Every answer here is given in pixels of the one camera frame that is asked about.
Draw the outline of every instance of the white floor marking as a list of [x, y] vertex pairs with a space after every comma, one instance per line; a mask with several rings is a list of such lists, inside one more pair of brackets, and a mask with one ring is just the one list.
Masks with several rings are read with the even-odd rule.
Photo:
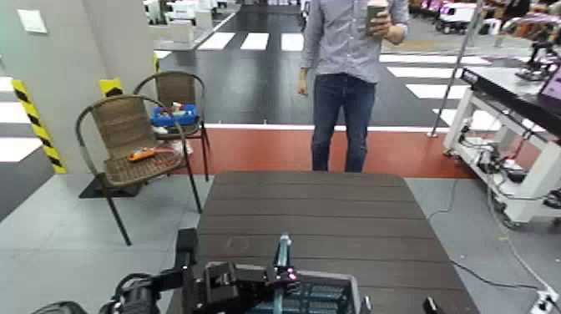
[[41, 140], [37, 138], [0, 138], [0, 162], [19, 162], [41, 144]]
[[165, 58], [171, 53], [169, 50], [154, 50], [154, 52], [158, 58]]
[[[381, 63], [456, 63], [456, 56], [418, 55], [418, 54], [382, 54]], [[479, 57], [463, 57], [463, 64], [491, 64]]]
[[222, 27], [222, 25], [224, 25], [228, 21], [230, 21], [235, 16], [235, 14], [236, 14], [236, 12], [230, 13], [230, 15], [227, 18], [225, 18], [222, 22], [220, 22], [218, 25], [216, 25], [214, 28], [212, 28], [212, 31], [213, 32], [218, 31]]
[[[405, 86], [420, 99], [443, 99], [447, 87], [445, 84], [406, 84]], [[461, 99], [467, 88], [467, 85], [452, 86], [448, 99]]]
[[280, 37], [282, 51], [302, 51], [304, 36], [301, 33], [283, 33]]
[[[296, 125], [296, 124], [205, 124], [208, 129], [267, 129], [278, 131], [297, 131], [297, 130], [313, 130], [313, 125]], [[345, 125], [336, 125], [335, 131], [345, 131]], [[404, 133], [426, 133], [432, 130], [431, 127], [422, 126], [369, 126], [369, 132], [404, 132]], [[437, 128], [438, 133], [446, 133], [448, 128]]]
[[12, 78], [6, 76], [0, 77], [0, 92], [13, 92]]
[[[433, 109], [434, 114], [438, 114], [438, 109]], [[455, 109], [444, 109], [440, 118], [448, 125], [452, 125], [454, 117], [456, 116]], [[539, 125], [534, 126], [533, 122], [524, 119], [522, 125], [530, 129], [533, 127], [534, 132], [544, 132], [545, 129]], [[475, 110], [473, 114], [472, 130], [474, 131], [498, 131], [501, 128], [501, 123], [497, 121], [497, 117], [493, 117], [487, 111]]]
[[29, 117], [22, 105], [18, 102], [0, 103], [0, 123], [2, 124], [28, 124]]
[[524, 63], [530, 61], [530, 57], [516, 57], [517, 60], [520, 60]]
[[[453, 68], [397, 68], [387, 67], [393, 76], [397, 78], [420, 78], [420, 79], [449, 79], [452, 76]], [[456, 77], [462, 76], [462, 70], [456, 72]]]
[[234, 35], [235, 33], [214, 33], [199, 46], [199, 50], [222, 50]]
[[265, 50], [269, 42], [268, 33], [249, 33], [242, 43], [242, 50]]

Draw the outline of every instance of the coffee cup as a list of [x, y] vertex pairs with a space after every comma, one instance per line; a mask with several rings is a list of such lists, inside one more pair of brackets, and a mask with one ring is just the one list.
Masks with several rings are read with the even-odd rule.
[[372, 19], [376, 18], [378, 13], [387, 10], [387, 0], [370, 0], [366, 12], [366, 35], [372, 36], [370, 28], [374, 26]]

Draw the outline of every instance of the blue basket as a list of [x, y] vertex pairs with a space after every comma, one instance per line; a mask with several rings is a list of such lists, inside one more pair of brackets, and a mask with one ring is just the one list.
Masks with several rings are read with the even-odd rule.
[[158, 114], [164, 112], [165, 109], [156, 107], [150, 121], [153, 126], [174, 126], [175, 120], [180, 125], [192, 125], [197, 119], [197, 106], [194, 104], [184, 104], [182, 110], [185, 111], [185, 114], [180, 117], [158, 117]]

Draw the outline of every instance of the blue jeans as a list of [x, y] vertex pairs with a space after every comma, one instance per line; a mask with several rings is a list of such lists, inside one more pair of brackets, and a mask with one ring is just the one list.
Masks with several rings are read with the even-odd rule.
[[329, 148], [339, 109], [343, 107], [346, 123], [345, 172], [361, 172], [366, 158], [366, 136], [376, 85], [350, 75], [322, 74], [314, 82], [314, 136], [311, 159], [314, 171], [328, 171]]

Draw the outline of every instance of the orange object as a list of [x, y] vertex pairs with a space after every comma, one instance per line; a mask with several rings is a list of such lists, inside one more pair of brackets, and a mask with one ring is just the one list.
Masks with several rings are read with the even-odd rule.
[[139, 149], [129, 155], [129, 161], [135, 162], [145, 160], [156, 155], [156, 149]]

